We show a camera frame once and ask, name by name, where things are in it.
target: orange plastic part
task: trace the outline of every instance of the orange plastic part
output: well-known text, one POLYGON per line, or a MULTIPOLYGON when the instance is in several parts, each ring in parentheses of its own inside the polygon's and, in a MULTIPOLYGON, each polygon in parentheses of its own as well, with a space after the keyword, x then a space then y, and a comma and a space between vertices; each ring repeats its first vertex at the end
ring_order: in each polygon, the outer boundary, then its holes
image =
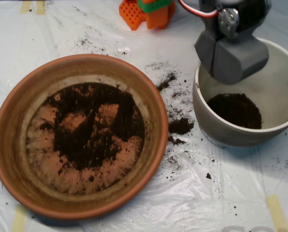
POLYGON ((136 0, 123 0, 119 6, 120 16, 131 30, 136 30, 139 25, 145 21, 147 22, 148 29, 165 29, 174 13, 175 3, 173 0, 169 6, 160 8, 147 14, 138 7, 136 0))
POLYGON ((136 0, 123 0, 119 6, 119 14, 131 30, 136 30, 145 21, 145 15, 136 0))
POLYGON ((150 3, 152 3, 152 2, 154 2, 154 1, 156 1, 156 0, 142 0, 143 1, 143 3, 145 3, 145 4, 150 4, 150 3))

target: red wire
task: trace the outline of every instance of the red wire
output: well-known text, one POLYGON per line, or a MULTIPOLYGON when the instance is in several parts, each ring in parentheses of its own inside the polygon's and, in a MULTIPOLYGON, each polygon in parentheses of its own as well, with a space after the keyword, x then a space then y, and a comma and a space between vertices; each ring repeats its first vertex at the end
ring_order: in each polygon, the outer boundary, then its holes
POLYGON ((181 6, 189 11, 190 13, 194 14, 194 15, 197 15, 197 16, 200 16, 200 17, 203 17, 203 18, 211 18, 211 17, 215 17, 217 14, 218 14, 218 11, 214 11, 213 14, 210 14, 210 15, 207 15, 207 14, 201 14, 199 11, 196 11, 195 9, 193 9, 192 7, 186 7, 185 3, 183 2, 183 0, 178 0, 178 2, 181 4, 181 6))

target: table surface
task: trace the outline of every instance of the table surface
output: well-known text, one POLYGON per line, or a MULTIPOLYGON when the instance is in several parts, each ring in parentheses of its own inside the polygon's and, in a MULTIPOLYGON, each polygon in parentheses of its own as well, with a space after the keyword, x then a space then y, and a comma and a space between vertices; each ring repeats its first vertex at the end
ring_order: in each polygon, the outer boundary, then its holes
MULTIPOLYGON (((288 50, 288 0, 272 2, 255 35, 288 50)), ((73 54, 105 54, 131 63, 154 84, 177 72, 161 95, 169 111, 181 111, 175 117, 195 126, 174 136, 186 144, 168 143, 158 171, 136 197, 101 218, 62 222, 34 215, 0 182, 0 232, 271 232, 279 226, 274 215, 288 225, 288 129, 247 149, 217 147, 199 129, 191 95, 199 61, 193 45, 204 28, 199 18, 176 2, 166 30, 143 23, 130 31, 119 16, 119 0, 46 0, 43 12, 42 4, 0 0, 0 107, 37 67, 73 54), (175 92, 181 94, 173 98, 175 92)))

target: yellow tape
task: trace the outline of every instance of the yellow tape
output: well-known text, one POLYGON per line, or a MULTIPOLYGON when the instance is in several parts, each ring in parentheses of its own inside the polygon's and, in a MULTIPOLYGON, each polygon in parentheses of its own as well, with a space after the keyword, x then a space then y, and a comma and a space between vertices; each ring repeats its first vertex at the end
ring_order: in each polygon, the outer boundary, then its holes
POLYGON ((266 198, 268 207, 270 209, 271 217, 274 222, 275 230, 277 232, 288 232, 288 224, 285 219, 283 210, 277 195, 271 195, 266 198))
POLYGON ((45 14, 45 1, 36 1, 37 15, 44 15, 45 14))
POLYGON ((32 1, 23 1, 22 8, 20 9, 21 14, 27 13, 30 10, 31 2, 32 1))
POLYGON ((15 207, 15 216, 13 221, 12 232, 24 232, 27 210, 20 204, 15 207))

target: pot rim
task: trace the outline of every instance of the pot rim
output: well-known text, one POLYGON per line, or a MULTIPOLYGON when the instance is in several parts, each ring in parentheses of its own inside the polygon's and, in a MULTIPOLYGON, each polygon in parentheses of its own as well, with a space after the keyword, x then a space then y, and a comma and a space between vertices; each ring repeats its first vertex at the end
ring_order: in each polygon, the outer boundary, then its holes
POLYGON ((160 110, 161 114, 161 124, 160 124, 160 131, 161 131, 161 137, 160 137, 160 143, 158 150, 155 154, 155 158, 145 173, 145 175, 140 179, 140 181, 133 187, 131 188, 127 193, 122 195, 120 198, 114 200, 113 202, 106 204, 102 207, 91 209, 91 210, 86 210, 83 212, 61 212, 61 211, 56 211, 55 209, 47 209, 44 208, 41 205, 35 205, 34 202, 27 200, 22 194, 20 194, 17 189, 10 184, 10 182, 7 179, 7 176, 5 175, 3 171, 3 167, 0 161, 0 180, 5 186, 5 188, 8 190, 8 192, 17 200, 19 201, 22 205, 25 207, 29 208, 30 210, 43 215, 47 216, 50 218, 56 218, 56 219, 85 219, 85 218, 92 218, 95 216, 101 216, 106 213, 109 213, 111 211, 116 210, 129 200, 131 200, 144 186, 150 181, 150 179, 153 177, 155 172, 157 171, 163 155, 164 151, 166 149, 167 141, 168 141, 168 116, 167 116, 167 111, 165 108, 165 104, 163 102, 163 99, 157 90, 156 86, 153 84, 153 82, 139 69, 134 67, 133 65, 122 61, 120 59, 114 58, 114 57, 109 57, 105 55, 97 55, 97 54, 81 54, 81 55, 72 55, 72 56, 66 56, 62 58, 55 59, 49 63, 46 63, 42 65, 41 67, 35 69, 31 73, 29 73, 26 77, 24 77, 9 93, 5 101, 3 102, 1 108, 0 108, 0 126, 1 126, 1 116, 3 114, 7 114, 7 110, 9 108, 9 102, 10 99, 14 96, 15 93, 21 90, 22 85, 28 81, 29 79, 33 78, 35 74, 38 72, 42 71, 45 68, 49 68, 51 66, 55 66, 57 64, 61 64, 66 61, 72 61, 72 60, 77 60, 77 59, 84 59, 84 58, 98 58, 98 59, 103 59, 104 62, 111 61, 115 62, 116 64, 119 64, 120 66, 124 66, 126 69, 132 70, 133 72, 136 73, 136 75, 146 81, 148 83, 148 89, 150 90, 150 94, 154 95, 154 98, 156 99, 156 102, 158 104, 158 108, 160 110))
MULTIPOLYGON (((282 51, 284 54, 286 54, 288 56, 288 51, 286 49, 284 49, 282 46, 272 42, 272 41, 269 41, 269 40, 266 40, 266 39, 262 39, 262 38, 258 38, 259 40, 261 40, 262 42, 266 43, 266 44, 270 44, 272 46, 274 46, 275 48, 279 49, 280 51, 282 51)), ((196 70, 196 74, 195 74, 195 83, 196 83, 196 86, 199 86, 199 71, 200 71, 200 66, 201 66, 201 62, 199 61, 199 64, 197 66, 197 70, 196 70)), ((246 132, 253 132, 253 133, 268 133, 268 132, 273 132, 273 131, 278 131, 278 130, 281 130, 283 128, 287 128, 288 127, 288 121, 277 126, 277 127, 272 127, 272 128, 268 128, 268 129, 249 129, 249 128, 244 128, 244 127, 239 127, 237 125, 234 125, 226 120, 224 120, 222 117, 220 117, 218 114, 216 114, 209 106, 208 104, 206 103, 206 101, 204 100, 202 94, 201 94, 201 91, 200 91, 200 88, 197 87, 197 92, 198 92, 198 95, 202 101, 202 103, 204 104, 204 106, 207 108, 207 110, 214 116, 216 117, 217 119, 219 119, 220 121, 222 121, 223 123, 227 124, 228 126, 230 127, 233 127, 235 129, 238 129, 238 130, 241 130, 241 131, 246 131, 246 132)))

